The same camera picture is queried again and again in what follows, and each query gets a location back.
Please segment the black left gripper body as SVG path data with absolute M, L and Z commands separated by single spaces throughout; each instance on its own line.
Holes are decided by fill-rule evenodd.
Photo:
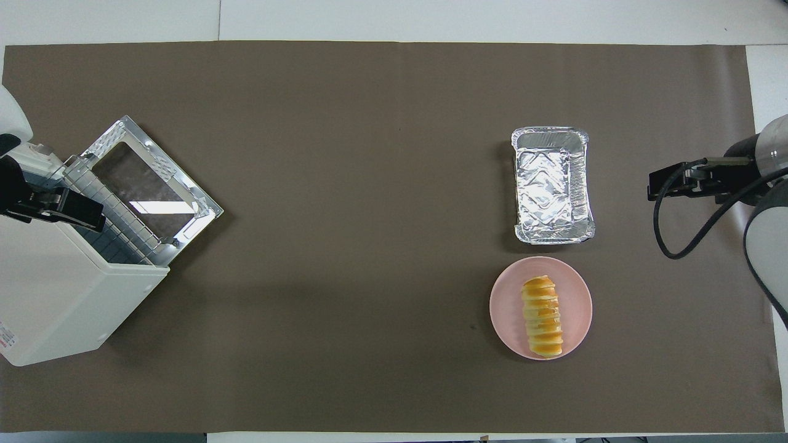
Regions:
M 63 188 L 32 187 L 20 169 L 0 169 L 0 215 L 30 222 L 61 222 L 57 211 L 63 199 Z

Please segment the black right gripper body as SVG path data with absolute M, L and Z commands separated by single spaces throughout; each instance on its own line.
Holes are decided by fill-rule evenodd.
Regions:
M 688 171 L 688 179 L 692 182 L 690 196 L 713 196 L 717 204 L 723 204 L 760 177 L 760 171 L 754 163 L 718 162 L 694 166 Z

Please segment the aluminium foil tray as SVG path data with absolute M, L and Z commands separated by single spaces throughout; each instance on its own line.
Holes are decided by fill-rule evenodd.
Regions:
M 579 244 L 594 238 L 589 205 L 589 136 L 571 127 L 526 127 L 510 135 L 514 150 L 516 237 L 530 245 Z

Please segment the sliced golden bread loaf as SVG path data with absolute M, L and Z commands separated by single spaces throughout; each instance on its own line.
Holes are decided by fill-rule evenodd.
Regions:
M 548 275 L 533 277 L 521 287 L 523 319 L 529 350 L 542 358 L 563 353 L 563 329 L 555 283 Z

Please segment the metal oven rack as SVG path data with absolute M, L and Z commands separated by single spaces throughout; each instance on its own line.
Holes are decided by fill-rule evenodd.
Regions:
M 101 204 L 106 222 L 100 232 L 80 226 L 73 229 L 107 263 L 162 267 L 155 258 L 160 247 L 159 237 L 129 204 L 129 191 L 138 175 L 116 161 L 104 165 L 98 161 L 91 165 L 93 159 L 76 155 L 68 158 L 63 180 L 70 189 Z

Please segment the cream toaster oven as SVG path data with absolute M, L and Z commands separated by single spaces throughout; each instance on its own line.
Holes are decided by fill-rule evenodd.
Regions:
M 74 227 L 0 215 L 0 355 L 12 365 L 98 349 L 194 241 L 160 245 L 162 267 L 114 264 Z

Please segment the glass oven door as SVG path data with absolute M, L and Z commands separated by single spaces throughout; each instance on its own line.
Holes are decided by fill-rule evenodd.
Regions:
M 182 249 L 224 210 L 129 116 L 116 121 L 78 155 L 90 164 L 120 162 L 138 177 L 129 191 L 132 211 L 159 237 Z

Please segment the pink round plate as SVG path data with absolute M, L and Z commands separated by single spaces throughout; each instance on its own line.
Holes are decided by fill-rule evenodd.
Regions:
M 542 358 L 529 350 L 521 288 L 533 277 L 548 275 L 559 297 L 563 353 Z M 574 351 L 585 340 L 593 319 L 593 302 L 587 284 L 571 266 L 556 258 L 532 256 L 509 265 L 492 287 L 489 313 L 494 330 L 510 350 L 532 360 L 555 360 Z

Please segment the brown table mat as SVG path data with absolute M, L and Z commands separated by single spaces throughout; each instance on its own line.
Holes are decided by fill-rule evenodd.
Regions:
M 650 172 L 754 134 L 742 47 L 28 46 L 2 83 L 58 155 L 128 115 L 225 210 L 98 350 L 0 364 L 3 431 L 783 430 L 745 214 L 673 261 L 646 199 Z M 510 135 L 547 126 L 589 136 L 583 243 L 515 235 Z M 489 313 L 532 256 L 593 302 L 555 360 Z

